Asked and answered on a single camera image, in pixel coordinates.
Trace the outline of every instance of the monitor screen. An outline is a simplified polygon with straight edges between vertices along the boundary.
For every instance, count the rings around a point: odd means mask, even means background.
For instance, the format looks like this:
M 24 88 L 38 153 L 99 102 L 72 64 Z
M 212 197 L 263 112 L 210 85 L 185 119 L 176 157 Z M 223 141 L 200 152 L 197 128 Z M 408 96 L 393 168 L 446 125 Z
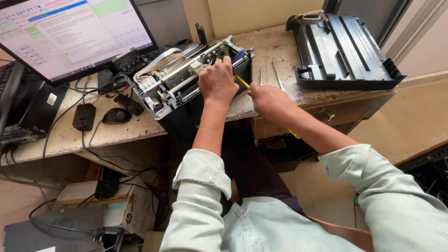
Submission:
M 0 10 L 0 43 L 53 82 L 153 41 L 129 0 L 29 0 Z

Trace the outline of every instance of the shirt sleeve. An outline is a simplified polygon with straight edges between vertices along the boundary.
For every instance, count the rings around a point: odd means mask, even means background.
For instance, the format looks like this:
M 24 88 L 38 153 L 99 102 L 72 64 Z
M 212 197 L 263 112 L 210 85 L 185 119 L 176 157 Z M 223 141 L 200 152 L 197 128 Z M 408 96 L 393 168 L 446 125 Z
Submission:
M 321 155 L 327 176 L 351 183 L 366 213 L 376 252 L 443 251 L 448 210 L 368 144 Z
M 231 195 L 222 159 L 208 151 L 189 150 L 172 187 L 179 192 L 160 251 L 220 251 L 224 228 L 221 192 L 227 199 Z

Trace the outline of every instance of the printer mechanism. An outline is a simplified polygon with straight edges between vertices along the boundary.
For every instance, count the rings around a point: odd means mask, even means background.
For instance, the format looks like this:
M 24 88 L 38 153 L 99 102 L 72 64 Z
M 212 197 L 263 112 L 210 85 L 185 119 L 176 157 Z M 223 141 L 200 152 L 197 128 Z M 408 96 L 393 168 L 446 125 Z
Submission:
M 189 140 L 199 126 L 204 99 L 199 90 L 199 73 L 217 59 L 230 56 L 233 74 L 245 82 L 252 82 L 253 49 L 245 51 L 235 46 L 233 36 L 217 42 L 207 43 L 205 35 L 197 25 L 201 43 L 185 51 L 171 48 L 151 63 L 135 49 L 118 55 L 112 61 L 123 72 L 139 99 L 153 118 L 176 138 Z M 245 87 L 240 86 L 237 95 Z

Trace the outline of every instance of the computer mouse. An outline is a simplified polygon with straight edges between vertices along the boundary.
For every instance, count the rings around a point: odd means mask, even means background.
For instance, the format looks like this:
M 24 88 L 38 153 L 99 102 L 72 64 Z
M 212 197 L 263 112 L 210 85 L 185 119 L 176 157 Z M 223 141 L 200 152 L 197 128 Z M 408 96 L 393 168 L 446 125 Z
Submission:
M 131 113 L 126 109 L 112 108 L 104 114 L 102 122 L 104 124 L 121 124 L 129 122 L 131 116 Z

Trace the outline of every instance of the hand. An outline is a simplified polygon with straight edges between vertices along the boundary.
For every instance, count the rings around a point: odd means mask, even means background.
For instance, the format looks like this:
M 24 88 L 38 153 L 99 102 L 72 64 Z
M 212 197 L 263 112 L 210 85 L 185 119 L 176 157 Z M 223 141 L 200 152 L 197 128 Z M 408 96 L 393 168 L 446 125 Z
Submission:
M 247 94 L 254 100 L 255 110 L 260 115 L 283 126 L 287 124 L 290 112 L 297 109 L 288 95 L 278 87 L 271 85 L 260 87 L 258 83 L 252 82 Z
M 232 73 L 232 61 L 225 56 L 224 61 L 216 60 L 214 65 L 199 74 L 199 89 L 205 103 L 216 102 L 228 108 L 240 88 L 234 82 Z

